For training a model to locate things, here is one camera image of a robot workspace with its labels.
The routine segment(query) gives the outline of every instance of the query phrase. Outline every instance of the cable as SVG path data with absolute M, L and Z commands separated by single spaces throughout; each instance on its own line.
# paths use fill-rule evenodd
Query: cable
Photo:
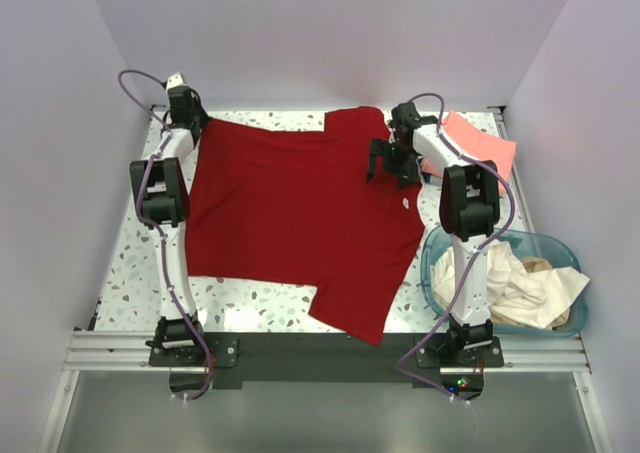
M 480 358 L 482 358 L 482 356 L 478 357 L 478 355 L 476 355 L 476 362 L 473 365 L 473 371 L 471 372 L 471 376 L 474 376 L 476 374 L 476 371 L 478 371 L 478 363 L 480 363 Z
M 198 398 L 200 398 L 202 395 L 204 395 L 207 392 L 207 390 L 209 389 L 209 387 L 211 385 L 211 381 L 213 380 L 213 372 L 214 372 L 213 357 L 211 355 L 211 351 L 209 350 L 209 346 L 207 345 L 206 341 L 204 340 L 202 335 L 198 332 L 196 327 L 193 325 L 193 322 L 191 321 L 191 318 L 189 318 L 189 315 L 187 315 L 187 313 L 184 311 L 184 308 L 182 307 L 182 305 L 178 301 L 178 298 L 177 298 L 176 293 L 174 291 L 174 286 L 171 284 L 171 279 L 169 278 L 169 269 L 167 267 L 167 239 L 166 239 L 167 237 L 166 237 L 166 234 L 165 234 L 164 230 L 162 229 L 162 227 L 158 223 L 156 223 L 152 219 L 142 216 L 142 200 L 144 198 L 145 193 L 147 192 L 147 184 L 149 183 L 149 176 L 151 175 L 151 169 L 153 167 L 153 162 L 158 158 L 158 156 L 162 155 L 162 152 L 164 151 L 164 149 L 166 148 L 167 144 L 169 143 L 169 141 L 171 141 L 171 138 L 173 137 L 173 132 L 171 131 L 171 127 L 169 127 L 169 125 L 166 123 L 166 121 L 164 121 L 163 118 L 160 118 L 153 110 L 150 110 L 149 108 L 147 108 L 144 105 L 144 103 L 142 103 L 138 98 L 136 98 L 131 93 L 131 91 L 129 91 L 129 89 L 126 87 L 126 85 L 122 81 L 122 78 L 127 74 L 135 74 L 135 75 L 144 76 L 146 78 L 149 78 L 150 80 L 155 81 L 156 83 L 158 83 L 163 88 L 164 88 L 164 83 L 162 81 L 160 81 L 159 79 L 157 79 L 156 77 L 151 76 L 150 74 L 145 73 L 144 71 L 139 71 L 139 70 L 122 70 L 118 74 L 118 83 L 120 84 L 120 88 L 122 88 L 122 91 L 124 91 L 124 93 L 136 105 L 138 105 L 144 111 L 149 113 L 153 119 L 157 120 L 162 125 L 161 132 L 162 131 L 166 131 L 168 133 L 165 136 L 164 140 L 162 140 L 162 142 L 160 143 L 160 146 L 158 147 L 158 153 L 151 154 L 149 156 L 148 160 L 147 160 L 147 166 L 146 166 L 146 168 L 144 170 L 144 175 L 142 176 L 142 184 L 140 185 L 140 191 L 139 191 L 138 196 L 136 198 L 136 215 L 138 216 L 138 220 L 140 220 L 142 223 L 144 223 L 146 225 L 149 225 L 150 227 L 154 228 L 158 232 L 158 235 L 160 236 L 160 257 L 161 257 L 161 264 L 162 264 L 162 268 L 161 269 L 162 269 L 162 276 L 164 278 L 164 282 L 165 282 L 167 291 L 169 292 L 169 295 L 171 295 L 171 299 L 173 300 L 173 303 L 176 305 L 176 308 L 178 308 L 178 311 L 180 312 L 180 315 L 182 316 L 182 319 L 184 320 L 184 322 L 186 323 L 187 327 L 189 328 L 189 330 L 191 331 L 193 336 L 196 338 L 196 340 L 198 341 L 198 343 L 200 344 L 200 346 L 204 350 L 204 353 L 205 353 L 205 356 L 206 356 L 207 378 L 206 378 L 204 384 L 202 385 L 202 388 L 200 388 L 200 390 L 198 392 L 194 393 L 193 395 L 189 395 L 189 396 L 186 397 L 186 400 L 197 400 Z
M 462 292 L 462 287 L 464 286 L 465 281 L 467 281 L 467 277 L 469 276 L 469 272 L 471 271 L 471 268 L 473 266 L 473 264 L 475 263 L 476 259 L 478 258 L 478 255 L 480 254 L 480 252 L 487 246 L 489 245 L 493 240 L 497 239 L 500 237 L 500 235 L 502 235 L 505 231 L 507 231 L 507 229 L 509 228 L 509 226 L 511 225 L 511 223 L 513 222 L 513 218 L 515 216 L 515 212 L 516 212 L 516 200 L 513 196 L 513 192 L 511 191 L 511 187 L 509 186 L 509 183 L 507 182 L 507 180 L 505 180 L 500 173 L 498 173 L 496 170 L 494 170 L 493 168 L 485 165 L 484 163 L 476 160 L 475 158 L 471 158 L 467 155 L 462 154 L 460 151 L 458 151 L 458 149 L 442 134 L 442 119 L 444 117 L 444 98 L 442 96 L 440 96 L 437 93 L 421 93 L 419 95 L 414 96 L 413 98 L 411 98 L 409 100 L 409 102 L 413 102 L 415 100 L 417 100 L 418 98 L 424 98 L 424 97 L 434 97 L 437 98 L 440 101 L 440 112 L 438 114 L 438 122 L 436 123 L 436 133 L 438 135 L 438 138 L 440 138 L 440 140 L 447 146 L 447 148 L 449 148 L 449 150 L 451 150 L 451 152 L 456 155 L 458 158 L 468 161 L 469 163 L 472 163 L 480 168 L 482 168 L 483 170 L 491 173 L 493 176 L 496 177 L 496 179 L 502 184 L 502 186 L 504 186 L 504 189 L 507 193 L 507 196 L 509 197 L 509 217 L 507 218 L 507 221 L 505 222 L 504 226 L 502 228 L 500 228 L 497 232 L 495 232 L 493 235 L 491 235 L 489 238 L 487 238 L 484 242 L 482 242 L 478 248 L 476 249 L 476 251 L 471 255 L 471 257 L 469 258 L 469 263 L 467 264 L 467 267 L 464 269 L 464 271 L 462 272 L 462 276 L 460 277 L 460 282 L 458 283 L 458 286 L 456 287 L 455 293 L 453 295 L 453 298 L 451 299 L 451 302 L 449 303 L 449 306 L 447 307 L 447 309 L 444 311 L 444 313 L 442 314 L 442 316 L 440 317 L 440 319 L 436 322 L 436 324 L 433 326 L 433 328 L 431 329 L 431 331 L 429 333 L 427 333 L 425 335 L 424 338 L 422 338 L 422 340 L 420 340 L 418 343 L 416 343 L 416 345 L 411 348 L 407 353 L 405 353 L 405 355 L 400 358 L 398 360 L 398 362 L 396 363 L 396 369 L 402 373 L 403 375 L 406 375 L 410 378 L 413 378 L 414 380 L 418 380 L 421 381 L 423 383 L 428 384 L 429 386 L 435 388 L 438 391 L 441 391 L 442 393 L 446 394 L 447 396 L 449 396 L 451 398 L 451 400 L 459 400 L 459 401 L 465 401 L 465 404 L 469 407 L 469 409 L 471 410 L 471 413 L 473 414 L 473 419 L 475 422 L 475 437 L 472 443 L 472 450 L 475 449 L 475 445 L 477 443 L 478 440 L 478 435 L 480 433 L 480 428 L 478 425 L 478 416 L 476 414 L 476 411 L 474 410 L 473 406 L 471 405 L 471 403 L 469 403 L 467 400 L 465 400 L 464 398 L 446 390 L 442 385 L 436 383 L 435 381 L 431 381 L 428 378 L 425 378 L 423 376 L 420 376 L 418 374 L 412 373 L 410 371 L 407 371 L 405 369 L 402 368 L 402 365 L 412 356 L 414 356 L 416 354 L 416 352 L 418 350 L 420 350 L 420 348 L 423 348 L 424 345 L 426 345 L 429 340 L 433 337 L 433 335 L 435 335 L 435 333 L 438 331 L 438 329 L 442 326 L 442 324 L 447 320 L 447 318 L 449 317 L 449 315 L 451 314 L 451 311 L 453 310 L 454 305 L 456 304 L 456 301 L 458 301 L 458 298 L 460 297 L 460 294 Z

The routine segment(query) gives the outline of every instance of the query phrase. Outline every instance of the speckled table surface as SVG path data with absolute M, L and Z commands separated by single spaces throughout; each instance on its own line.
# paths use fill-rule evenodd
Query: speckled table surface
M 226 111 L 212 116 L 260 128 L 289 131 L 318 131 L 324 111 Z M 491 113 L 464 113 L 477 128 L 498 135 Z M 158 144 L 160 128 L 152 122 L 144 154 Z M 188 188 L 196 168 L 197 151 L 183 164 Z M 419 210 L 425 233 L 416 256 L 387 317 L 386 332 L 424 332 L 435 323 L 420 287 L 420 255 L 427 235 L 439 225 L 439 187 L 423 185 Z M 501 199 L 502 220 L 508 201 Z M 524 229 L 520 205 L 511 228 Z M 250 279 L 190 277 L 198 306 L 198 317 L 206 331 L 237 332 L 330 332 L 336 331 L 308 315 L 315 294 L 311 286 L 267 283 Z M 160 311 L 160 279 L 153 244 L 147 230 L 136 219 L 133 200 L 127 205 L 111 266 L 101 293 L 96 330 L 153 331 Z

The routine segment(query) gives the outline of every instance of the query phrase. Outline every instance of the pink cloth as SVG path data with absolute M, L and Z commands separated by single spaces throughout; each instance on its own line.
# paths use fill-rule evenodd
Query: pink cloth
M 466 153 L 482 161 L 493 160 L 498 167 L 498 173 L 505 180 L 509 179 L 516 156 L 514 141 L 503 140 L 480 131 L 455 111 L 451 111 L 442 121 L 442 126 L 447 135 Z M 425 173 L 442 178 L 442 171 L 436 170 L 426 158 L 422 160 L 420 167 Z M 504 194 L 504 187 L 500 184 L 499 188 L 500 194 Z

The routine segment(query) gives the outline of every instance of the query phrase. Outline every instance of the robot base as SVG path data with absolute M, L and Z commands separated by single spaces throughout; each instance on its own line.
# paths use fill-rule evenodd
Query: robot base
M 481 362 L 485 368 L 504 366 L 500 339 L 496 336 L 492 338 L 491 345 L 456 350 L 450 347 L 448 333 L 436 333 L 425 348 L 416 353 L 416 358 L 421 368 L 475 368 Z
M 203 333 L 204 341 L 214 358 L 216 368 L 233 368 L 238 354 L 238 338 L 233 334 L 219 335 L 216 333 Z M 204 352 L 200 346 L 188 347 L 194 352 L 186 361 L 184 355 L 176 354 L 177 349 L 153 348 L 149 355 L 149 366 L 164 368 L 180 368 L 183 366 L 206 366 Z

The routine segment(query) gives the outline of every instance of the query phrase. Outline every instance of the gray floor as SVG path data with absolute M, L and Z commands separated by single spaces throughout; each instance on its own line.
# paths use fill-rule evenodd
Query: gray floor
M 160 372 L 83 373 L 61 453 L 593 452 L 570 374 L 493 374 L 474 408 L 409 385 L 248 383 L 183 408 Z

